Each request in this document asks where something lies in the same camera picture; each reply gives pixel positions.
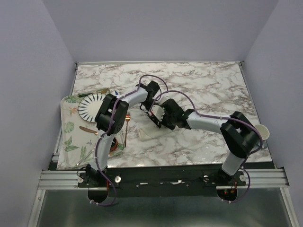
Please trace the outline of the white cloth napkin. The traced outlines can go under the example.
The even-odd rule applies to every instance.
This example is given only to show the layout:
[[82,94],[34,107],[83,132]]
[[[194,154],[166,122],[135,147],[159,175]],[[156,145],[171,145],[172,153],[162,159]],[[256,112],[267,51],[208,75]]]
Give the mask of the white cloth napkin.
[[137,132],[140,141],[148,141],[172,133],[173,130],[167,128],[166,126],[158,128],[155,124],[149,123],[139,127]]

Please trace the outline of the rose gold fork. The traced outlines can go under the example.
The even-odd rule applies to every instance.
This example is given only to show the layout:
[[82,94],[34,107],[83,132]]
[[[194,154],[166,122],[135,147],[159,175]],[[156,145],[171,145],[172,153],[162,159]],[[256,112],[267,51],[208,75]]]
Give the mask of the rose gold fork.
[[124,139],[124,146],[126,147],[127,145],[127,135],[128,135],[128,124],[131,120],[130,113],[128,112],[125,116],[125,121],[126,121],[126,129],[125,129],[125,139]]

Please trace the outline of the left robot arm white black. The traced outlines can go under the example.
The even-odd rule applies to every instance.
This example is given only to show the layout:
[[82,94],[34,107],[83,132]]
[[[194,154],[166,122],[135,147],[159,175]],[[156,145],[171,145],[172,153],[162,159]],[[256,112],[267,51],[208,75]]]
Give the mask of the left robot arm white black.
[[92,161],[85,168],[85,173],[93,186],[99,187],[105,181],[104,170],[107,168],[112,141],[121,131],[128,109],[137,104],[150,107],[158,91],[160,91],[158,83],[151,81],[148,85],[139,83],[133,91],[124,95],[106,95],[95,117],[100,136],[94,147]]

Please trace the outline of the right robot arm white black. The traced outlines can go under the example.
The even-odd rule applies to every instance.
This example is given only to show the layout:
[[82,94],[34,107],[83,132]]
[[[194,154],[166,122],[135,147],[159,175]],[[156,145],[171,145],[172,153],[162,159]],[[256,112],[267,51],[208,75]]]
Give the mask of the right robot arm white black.
[[195,109],[184,111],[173,99],[164,101],[160,107],[164,109],[162,124],[170,129],[205,130],[223,136],[230,151],[218,173],[218,181],[223,185],[233,182],[251,152],[257,152],[263,146],[259,131],[241,112],[230,116],[199,114]]

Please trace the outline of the white plate blue stripes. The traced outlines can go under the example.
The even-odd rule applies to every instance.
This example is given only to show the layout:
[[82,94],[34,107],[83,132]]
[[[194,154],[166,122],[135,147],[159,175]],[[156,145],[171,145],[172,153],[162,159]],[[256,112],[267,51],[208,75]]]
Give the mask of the white plate blue stripes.
[[102,93],[92,93],[84,97],[78,106],[80,118],[87,122],[94,122],[105,96],[106,94]]

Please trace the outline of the green chopsticks on tray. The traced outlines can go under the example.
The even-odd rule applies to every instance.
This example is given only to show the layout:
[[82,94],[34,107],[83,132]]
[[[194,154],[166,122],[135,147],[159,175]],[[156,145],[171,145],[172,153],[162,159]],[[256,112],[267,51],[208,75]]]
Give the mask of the green chopsticks on tray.
[[88,96],[88,95],[94,94],[94,93],[107,94],[107,93],[110,93],[110,89],[108,87],[105,87],[105,88],[100,88],[100,89],[95,89],[95,90],[92,90],[92,91],[88,91],[88,92],[85,92],[85,93],[78,93],[78,97],[85,97],[85,96]]

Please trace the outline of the black and copper small bowl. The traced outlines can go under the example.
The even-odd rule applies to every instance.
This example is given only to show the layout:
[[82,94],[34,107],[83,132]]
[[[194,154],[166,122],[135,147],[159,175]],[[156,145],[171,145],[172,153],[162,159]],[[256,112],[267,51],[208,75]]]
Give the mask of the black and copper small bowl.
[[114,138],[112,140],[112,144],[111,144],[111,147],[110,147],[110,152],[113,152],[115,150],[117,150],[117,147],[118,147],[118,141],[116,138]]

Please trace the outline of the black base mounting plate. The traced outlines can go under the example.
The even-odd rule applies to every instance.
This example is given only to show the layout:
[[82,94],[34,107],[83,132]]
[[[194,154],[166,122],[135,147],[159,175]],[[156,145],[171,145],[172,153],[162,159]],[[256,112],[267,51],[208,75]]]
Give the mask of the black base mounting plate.
[[109,197],[217,196],[223,190],[245,186],[242,171],[232,177],[220,164],[108,168],[101,175],[86,166],[78,178],[79,188]]

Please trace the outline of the copper spoon on tray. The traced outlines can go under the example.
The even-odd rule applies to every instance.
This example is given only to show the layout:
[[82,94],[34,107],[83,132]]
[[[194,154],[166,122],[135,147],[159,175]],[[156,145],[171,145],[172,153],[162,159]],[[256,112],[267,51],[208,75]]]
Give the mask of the copper spoon on tray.
[[79,128],[80,128],[81,130],[85,131],[85,132],[93,133],[94,135],[98,135],[98,132],[95,131],[95,130],[92,130],[92,129],[89,129],[89,128],[86,128],[86,127],[83,127],[83,126],[80,126]]

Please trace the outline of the leaf pattern serving tray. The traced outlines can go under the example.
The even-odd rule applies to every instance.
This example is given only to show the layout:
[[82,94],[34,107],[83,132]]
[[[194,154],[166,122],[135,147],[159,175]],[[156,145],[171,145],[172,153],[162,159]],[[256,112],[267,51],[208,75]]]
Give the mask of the leaf pattern serving tray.
[[97,131],[95,122],[80,118],[78,106],[84,97],[66,96],[61,100],[62,144],[60,148],[58,170],[71,170],[87,165],[93,158],[98,135],[81,130],[83,126]]

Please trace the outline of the blue grey mug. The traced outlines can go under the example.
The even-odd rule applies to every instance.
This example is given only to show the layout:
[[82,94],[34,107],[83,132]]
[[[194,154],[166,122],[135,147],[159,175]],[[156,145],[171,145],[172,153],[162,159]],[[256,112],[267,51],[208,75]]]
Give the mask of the blue grey mug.
[[268,147],[268,145],[267,145],[267,139],[270,136],[269,129],[265,125],[263,125],[263,124],[256,124],[254,127],[260,133],[260,135],[262,137],[262,141],[263,141],[262,148],[263,149],[267,149],[267,147]]

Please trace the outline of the aluminium frame rail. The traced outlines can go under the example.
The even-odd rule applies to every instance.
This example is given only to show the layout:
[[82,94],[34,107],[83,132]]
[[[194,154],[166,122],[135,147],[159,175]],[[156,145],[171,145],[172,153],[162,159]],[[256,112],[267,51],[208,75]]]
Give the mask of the aluminium frame rail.
[[[284,169],[248,169],[243,178],[246,184],[238,188],[246,188],[250,183],[251,188],[286,188],[289,186]],[[80,186],[81,180],[75,171],[43,171],[38,184],[39,190],[104,190],[105,187],[90,187],[85,184]]]

